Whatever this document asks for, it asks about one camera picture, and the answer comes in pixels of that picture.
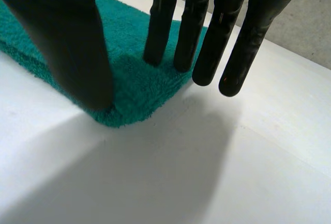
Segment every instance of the gray wall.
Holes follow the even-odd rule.
[[[245,0],[237,25],[247,10]],[[209,12],[213,12],[213,0]],[[273,22],[266,39],[331,69],[331,0],[292,0]]]

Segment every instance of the black robotic finger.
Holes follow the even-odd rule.
[[[177,0],[153,0],[143,59],[157,66],[166,49]]]
[[[57,83],[91,110],[112,106],[113,78],[95,0],[4,0]]]
[[[195,64],[192,79],[200,86],[211,83],[244,0],[214,0],[214,12]]]
[[[219,82],[223,95],[232,97],[239,93],[265,34],[290,1],[249,0],[242,29]]]
[[[209,0],[186,0],[180,24],[174,66],[180,72],[190,70],[197,48]]]

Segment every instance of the white table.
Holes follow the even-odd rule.
[[[237,34],[210,86],[120,129],[0,53],[0,223],[331,223],[331,71],[264,41],[223,97]]]

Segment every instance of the towel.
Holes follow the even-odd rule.
[[[180,22],[172,22],[163,61],[155,68],[142,59],[149,15],[117,0],[96,0],[96,4],[112,65],[114,108],[103,112],[88,109],[84,111],[97,122],[109,127],[143,121],[151,117],[157,108],[173,97],[191,78],[192,69],[188,73],[179,73],[173,67]],[[73,103],[78,104],[54,81],[42,55],[2,0],[0,23],[0,50],[35,77],[49,83]],[[205,32],[206,28],[203,28],[194,62]]]

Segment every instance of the table surface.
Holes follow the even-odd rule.
[[[0,53],[0,223],[331,223],[331,71],[264,41],[226,98],[237,34],[210,86],[120,129]]]

